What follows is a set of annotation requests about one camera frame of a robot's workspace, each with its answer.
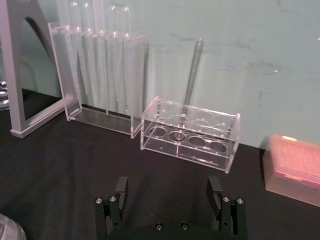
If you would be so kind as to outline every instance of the pink pipette tip box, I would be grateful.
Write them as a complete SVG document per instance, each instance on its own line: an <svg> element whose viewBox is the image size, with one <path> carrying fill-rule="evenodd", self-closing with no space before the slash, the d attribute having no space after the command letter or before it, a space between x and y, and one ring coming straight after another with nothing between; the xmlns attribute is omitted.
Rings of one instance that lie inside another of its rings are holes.
<svg viewBox="0 0 320 240"><path fill-rule="evenodd" d="M320 145L274 134L263 171L266 190L320 207Z"/></svg>

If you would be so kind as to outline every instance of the black tablecloth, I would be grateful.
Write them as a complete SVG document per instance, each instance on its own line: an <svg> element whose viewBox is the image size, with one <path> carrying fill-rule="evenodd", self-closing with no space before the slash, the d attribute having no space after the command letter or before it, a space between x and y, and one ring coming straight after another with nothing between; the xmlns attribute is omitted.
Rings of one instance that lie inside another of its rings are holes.
<svg viewBox="0 0 320 240"><path fill-rule="evenodd" d="M209 228L207 177L218 176L226 195L246 201L249 239L319 238L320 208L265 191L258 148L240 145L225 174L64 114L24 139L10 129L0 112L0 212L30 240L94 240L94 199L112 195L120 176L129 177L128 228L170 219Z"/></svg>

